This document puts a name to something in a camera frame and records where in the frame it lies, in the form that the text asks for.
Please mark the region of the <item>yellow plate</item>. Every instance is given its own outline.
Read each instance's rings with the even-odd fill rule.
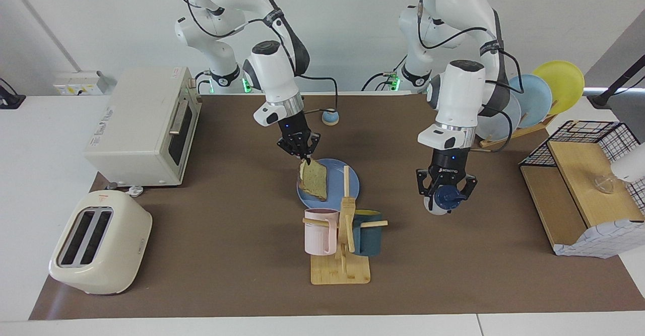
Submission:
[[[585,75],[570,62],[555,60],[540,65],[533,74],[544,79],[551,88],[553,102],[549,115],[557,115],[573,107],[585,90]]]

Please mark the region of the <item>pink mug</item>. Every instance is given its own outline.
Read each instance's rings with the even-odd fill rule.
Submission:
[[[336,236],[339,212],[334,209],[307,209],[307,219],[327,221],[329,226],[304,224],[304,251],[311,255],[336,253]]]

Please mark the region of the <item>clear glass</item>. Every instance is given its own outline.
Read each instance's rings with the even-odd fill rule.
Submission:
[[[596,185],[596,189],[602,193],[613,194],[618,189],[618,186],[622,186],[622,180],[611,173],[610,175],[594,178],[594,185]]]

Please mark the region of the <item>white table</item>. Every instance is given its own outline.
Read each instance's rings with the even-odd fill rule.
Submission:
[[[62,226],[88,191],[95,169],[81,152],[107,97],[29,97],[18,111],[0,111],[0,334],[645,334],[645,311],[513,315],[373,317],[125,318],[26,321],[47,276],[47,262]],[[558,116],[616,120],[582,99]],[[621,255],[639,290],[645,290],[645,249]]]

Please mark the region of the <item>label sticker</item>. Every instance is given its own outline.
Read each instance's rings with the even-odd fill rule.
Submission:
[[[173,78],[173,79],[179,78],[179,72],[181,72],[181,68],[176,67],[175,69],[173,69],[172,75],[170,77]]]
[[[99,124],[96,126],[96,129],[94,130],[94,136],[92,136],[92,139],[90,139],[90,146],[96,147],[101,143],[101,137],[105,134],[105,130],[108,127],[108,123],[111,120],[112,116],[114,114],[114,107],[107,107],[105,109],[105,113],[103,114],[103,117],[99,121]]]

